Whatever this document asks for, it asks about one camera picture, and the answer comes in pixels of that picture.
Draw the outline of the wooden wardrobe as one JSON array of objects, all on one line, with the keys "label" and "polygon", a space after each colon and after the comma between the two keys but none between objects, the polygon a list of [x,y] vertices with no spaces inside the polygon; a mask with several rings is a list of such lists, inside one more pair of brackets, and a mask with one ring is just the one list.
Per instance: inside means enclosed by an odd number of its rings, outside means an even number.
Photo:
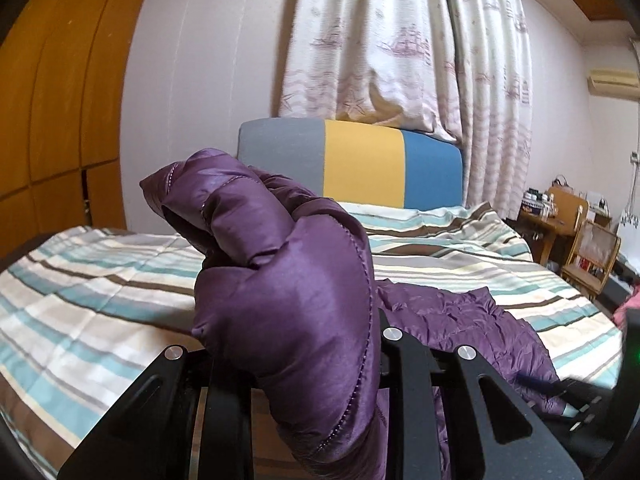
[{"label": "wooden wardrobe", "polygon": [[126,226],[120,118],[144,0],[1,0],[1,255]]}]

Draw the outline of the pink cloth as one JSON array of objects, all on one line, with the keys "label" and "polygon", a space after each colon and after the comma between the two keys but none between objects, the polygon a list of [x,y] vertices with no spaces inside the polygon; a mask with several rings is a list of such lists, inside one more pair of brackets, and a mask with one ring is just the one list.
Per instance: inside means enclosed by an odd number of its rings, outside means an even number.
[{"label": "pink cloth", "polygon": [[626,313],[629,310],[640,309],[640,287],[636,286],[627,299],[615,310],[613,314],[614,324],[621,330],[626,325]]}]

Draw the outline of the striped bed duvet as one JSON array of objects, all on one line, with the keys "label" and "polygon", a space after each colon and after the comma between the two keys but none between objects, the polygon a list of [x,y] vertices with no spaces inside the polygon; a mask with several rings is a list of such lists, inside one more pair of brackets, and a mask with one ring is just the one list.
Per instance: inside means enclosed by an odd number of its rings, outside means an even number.
[{"label": "striped bed duvet", "polygon": [[[622,332],[489,206],[348,211],[368,233],[394,325],[433,348],[468,344],[505,378],[616,383]],[[1,416],[43,477],[163,348],[195,348],[202,262],[177,234],[78,226],[2,273]]]}]

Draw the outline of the grey yellow blue headboard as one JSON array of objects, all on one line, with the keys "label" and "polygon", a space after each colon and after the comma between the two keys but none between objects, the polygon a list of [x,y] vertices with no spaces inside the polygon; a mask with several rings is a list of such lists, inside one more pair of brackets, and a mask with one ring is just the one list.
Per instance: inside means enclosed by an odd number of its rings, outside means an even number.
[{"label": "grey yellow blue headboard", "polygon": [[240,127],[238,159],[339,202],[431,210],[463,204],[460,150],[425,133],[311,118]]}]

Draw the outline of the wooden desk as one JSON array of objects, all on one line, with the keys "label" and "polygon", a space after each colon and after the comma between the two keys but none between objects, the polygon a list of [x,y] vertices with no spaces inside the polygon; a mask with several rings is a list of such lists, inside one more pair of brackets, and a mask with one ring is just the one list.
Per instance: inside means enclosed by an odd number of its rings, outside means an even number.
[{"label": "wooden desk", "polygon": [[565,181],[556,178],[547,191],[529,188],[523,194],[518,222],[536,238],[533,249],[536,263],[546,266],[557,242],[561,243],[560,264],[566,260],[564,247],[573,243],[582,222],[587,219],[589,204]]}]

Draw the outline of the white patterned curtain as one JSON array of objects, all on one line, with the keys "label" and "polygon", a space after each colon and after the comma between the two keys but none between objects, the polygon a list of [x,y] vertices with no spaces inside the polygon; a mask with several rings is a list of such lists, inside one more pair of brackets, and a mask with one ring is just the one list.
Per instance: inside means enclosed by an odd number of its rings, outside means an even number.
[{"label": "white patterned curtain", "polygon": [[522,0],[296,0],[280,115],[456,144],[468,205],[518,215],[532,101]]}]

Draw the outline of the purple quilted down jacket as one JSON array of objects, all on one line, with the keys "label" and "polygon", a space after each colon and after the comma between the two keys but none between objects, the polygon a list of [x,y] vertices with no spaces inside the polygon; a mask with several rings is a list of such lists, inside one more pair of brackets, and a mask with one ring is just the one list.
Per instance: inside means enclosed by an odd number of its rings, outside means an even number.
[{"label": "purple quilted down jacket", "polygon": [[193,336],[265,393],[282,440],[320,479],[384,477],[381,318],[438,350],[474,347],[508,382],[556,379],[533,327],[487,289],[377,280],[362,225],[287,177],[208,148],[141,188],[205,257]]}]

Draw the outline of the wall air conditioner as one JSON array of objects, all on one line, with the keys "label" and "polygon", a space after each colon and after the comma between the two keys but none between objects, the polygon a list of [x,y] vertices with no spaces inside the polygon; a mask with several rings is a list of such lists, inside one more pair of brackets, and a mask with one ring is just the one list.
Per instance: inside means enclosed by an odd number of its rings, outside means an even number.
[{"label": "wall air conditioner", "polygon": [[639,75],[626,70],[598,68],[590,70],[587,84],[594,96],[638,101],[640,96]]}]

